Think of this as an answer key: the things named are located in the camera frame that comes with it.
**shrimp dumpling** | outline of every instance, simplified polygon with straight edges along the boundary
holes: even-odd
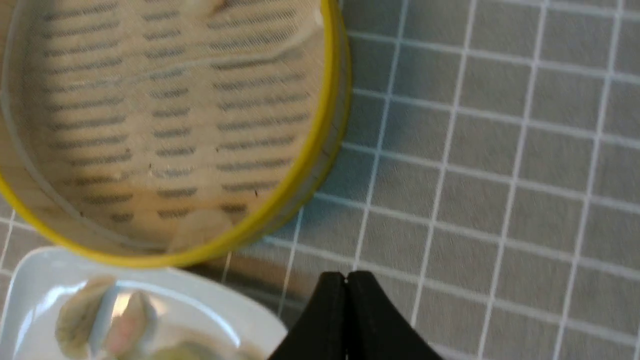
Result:
[[[116,279],[110,276],[90,279],[84,288],[62,305],[54,335],[64,356],[73,360],[87,358],[87,342],[100,304],[115,283]]]
[[[134,292],[122,315],[113,319],[104,340],[104,349],[115,357],[131,353],[147,330],[147,311],[147,296],[140,291]]]

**yellow steamer rim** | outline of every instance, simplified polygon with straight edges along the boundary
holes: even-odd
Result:
[[[17,1],[0,1],[0,56],[5,58],[6,46],[15,40],[15,34],[11,34],[9,28]],[[204,245],[175,254],[124,254],[122,251],[111,251],[105,247],[92,247],[87,244],[91,242],[90,239],[83,238],[83,241],[79,241],[66,237],[63,234],[65,227],[59,225],[55,218],[60,217],[64,223],[68,222],[70,217],[65,217],[64,210],[53,202],[29,175],[12,142],[5,120],[6,113],[0,115],[3,116],[3,121],[0,122],[0,192],[24,220],[53,243],[64,246],[80,256],[113,266],[188,266],[224,256],[228,251],[247,245],[278,229],[322,184],[337,156],[346,130],[351,94],[351,62],[346,30],[337,2],[321,0],[320,3],[324,20],[324,72],[319,102],[309,134],[300,155],[271,195],[259,209],[250,213],[231,230]],[[44,219],[44,216],[38,216],[43,211],[46,215],[55,213],[56,216]],[[92,235],[89,229],[85,229],[84,233],[87,236]]]

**white plate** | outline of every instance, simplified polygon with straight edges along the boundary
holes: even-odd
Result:
[[[118,279],[105,299],[108,310],[100,310],[108,311],[100,316],[105,321],[124,310],[132,291],[149,296],[157,315],[144,344],[149,350],[197,341],[222,354],[266,359],[287,334],[266,308],[213,281],[169,268],[115,268],[49,247],[31,252],[13,273],[0,323],[0,359],[66,360],[53,336],[60,307],[87,279],[104,274]]]

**bamboo steamer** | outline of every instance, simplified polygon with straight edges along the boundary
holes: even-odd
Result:
[[[346,128],[334,0],[1,0],[0,192],[54,243],[185,266],[274,231]]]

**steamer mesh liner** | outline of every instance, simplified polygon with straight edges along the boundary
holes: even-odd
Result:
[[[185,250],[258,209],[291,169],[322,85],[317,0],[227,0],[208,17],[179,0],[24,6],[7,126],[74,221],[119,246]]]

